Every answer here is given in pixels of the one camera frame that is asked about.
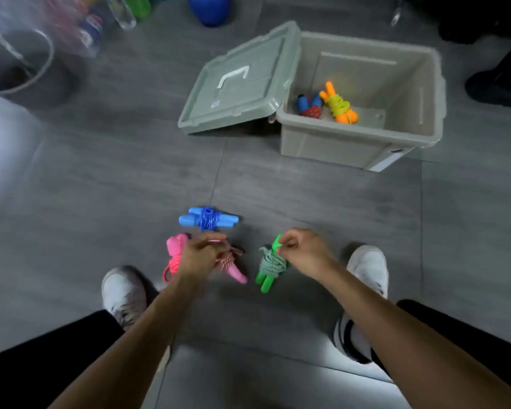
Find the pink jump rope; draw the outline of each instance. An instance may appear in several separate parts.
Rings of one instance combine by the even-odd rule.
[[[168,253],[172,258],[168,262],[167,268],[165,268],[163,271],[163,280],[165,282],[170,282],[178,271],[178,268],[180,267],[182,251],[184,250],[184,246],[188,241],[189,237],[187,234],[178,234],[175,237],[170,237],[167,240]],[[246,284],[248,279],[235,265],[235,255],[240,254],[242,254],[242,251],[231,247],[230,251],[226,251],[225,253],[221,254],[220,258],[216,260],[216,265],[219,265],[220,270],[227,271],[227,274],[231,275],[231,277],[233,277],[240,284]],[[167,279],[168,270],[170,270],[171,274],[170,280]]]

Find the black pants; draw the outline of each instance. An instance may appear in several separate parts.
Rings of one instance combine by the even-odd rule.
[[[511,385],[511,344],[420,303],[398,306],[457,344]],[[121,335],[105,310],[0,353],[2,406],[46,408]],[[376,364],[384,370],[378,356]]]

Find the storage bin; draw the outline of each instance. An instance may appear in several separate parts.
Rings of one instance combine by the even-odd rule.
[[[296,100],[336,92],[358,113],[337,123],[300,116]],[[287,22],[207,63],[178,126],[185,133],[271,116],[282,123],[280,152],[380,172],[414,148],[436,144],[446,115],[435,49],[301,32]]]

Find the box lid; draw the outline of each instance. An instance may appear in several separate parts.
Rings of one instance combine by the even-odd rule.
[[[272,115],[301,55],[301,31],[289,21],[206,63],[178,121],[184,133]]]

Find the person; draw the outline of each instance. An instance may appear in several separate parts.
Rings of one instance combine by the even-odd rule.
[[[510,385],[386,299],[388,269],[379,249],[358,248],[345,270],[311,230],[291,229],[279,242],[277,253],[322,284],[347,313],[335,329],[338,347],[355,350],[353,357],[364,362],[378,359],[413,408],[511,408]],[[140,407],[187,306],[228,249],[222,233],[189,241],[174,280],[148,307],[136,269],[109,272],[102,283],[106,310],[0,353],[0,384],[9,375],[15,391],[7,395],[10,406],[18,399],[53,409]]]

